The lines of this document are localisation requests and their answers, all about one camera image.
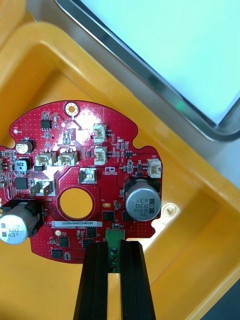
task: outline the electrolytic capacitor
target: electrolytic capacitor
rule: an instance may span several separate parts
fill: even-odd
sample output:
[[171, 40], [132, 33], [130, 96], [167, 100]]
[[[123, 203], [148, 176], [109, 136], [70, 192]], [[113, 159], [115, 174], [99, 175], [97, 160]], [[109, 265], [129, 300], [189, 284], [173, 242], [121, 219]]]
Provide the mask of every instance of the electrolytic capacitor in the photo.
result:
[[161, 210], [161, 199], [155, 188], [145, 179], [138, 179], [125, 193], [127, 213], [135, 220], [154, 219]]
[[33, 215], [21, 202], [0, 218], [0, 239], [10, 245], [19, 245], [31, 235], [40, 215]]
[[21, 154], [29, 154], [34, 149], [33, 142], [31, 140], [20, 140], [16, 144], [16, 151]]

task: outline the yellow plastic tray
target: yellow plastic tray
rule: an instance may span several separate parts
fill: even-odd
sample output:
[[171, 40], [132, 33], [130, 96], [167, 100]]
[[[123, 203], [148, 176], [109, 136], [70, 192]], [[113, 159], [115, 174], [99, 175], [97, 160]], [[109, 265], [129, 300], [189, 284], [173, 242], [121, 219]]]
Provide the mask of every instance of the yellow plastic tray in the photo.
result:
[[0, 0], [0, 47], [19, 25], [33, 20], [25, 6], [26, 0]]
[[[145, 251], [156, 317], [200, 319], [240, 277], [240, 192], [62, 30], [21, 26], [0, 51], [0, 143], [13, 145], [9, 126], [26, 111], [63, 99], [116, 109], [137, 124], [137, 148], [158, 150], [163, 212], [154, 225], [167, 227]], [[28, 240], [1, 242], [0, 252], [0, 319], [72, 319], [81, 265], [34, 255]], [[115, 320], [120, 291], [118, 278], [110, 280], [108, 315]]]

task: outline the red circuit board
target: red circuit board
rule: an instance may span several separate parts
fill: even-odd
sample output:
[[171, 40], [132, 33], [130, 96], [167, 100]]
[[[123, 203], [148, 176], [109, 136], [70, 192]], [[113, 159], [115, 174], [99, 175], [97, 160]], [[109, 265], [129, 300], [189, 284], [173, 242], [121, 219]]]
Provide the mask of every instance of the red circuit board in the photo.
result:
[[[73, 103], [78, 107], [76, 114], [69, 116], [66, 105]], [[42, 128], [41, 121], [50, 121], [49, 128]], [[95, 124], [106, 126], [106, 141], [94, 143]], [[54, 227], [52, 222], [99, 222], [96, 237], [93, 242], [105, 240], [106, 229], [119, 228], [125, 231], [125, 238], [150, 238], [155, 230], [150, 221], [124, 220], [124, 182], [128, 177], [135, 177], [141, 164], [142, 177], [147, 177], [148, 159], [159, 159], [160, 156], [152, 146], [136, 149], [133, 140], [138, 134], [138, 127], [130, 119], [119, 112], [92, 102], [57, 101], [39, 106], [17, 119], [9, 129], [16, 144], [22, 140], [34, 142], [31, 153], [20, 154], [16, 150], [0, 147], [5, 164], [2, 181], [6, 186], [0, 189], [1, 203], [4, 205], [10, 199], [37, 199], [43, 205], [43, 225], [37, 234], [30, 238], [34, 254], [55, 261], [81, 264], [84, 260], [85, 248], [83, 240], [88, 239], [87, 224], [61, 228]], [[94, 148], [96, 145], [106, 147], [107, 162], [95, 165]], [[58, 156], [62, 153], [77, 153], [77, 162], [73, 166], [58, 165]], [[46, 165], [43, 171], [34, 171], [36, 157], [42, 153], [56, 153], [56, 162]], [[30, 168], [26, 172], [17, 172], [17, 160], [29, 159]], [[96, 184], [80, 184], [80, 168], [96, 168]], [[26, 189], [16, 189], [16, 178], [27, 178]], [[53, 192], [48, 196], [30, 195], [30, 189], [36, 181], [53, 181]], [[159, 178], [162, 198], [162, 175]], [[83, 219], [73, 219], [67, 216], [60, 206], [61, 194], [70, 188], [85, 190], [92, 199], [92, 210]], [[114, 220], [106, 221], [104, 212], [111, 212]], [[60, 247], [61, 237], [68, 237], [68, 246]], [[52, 258], [52, 250], [61, 249], [62, 258]]]

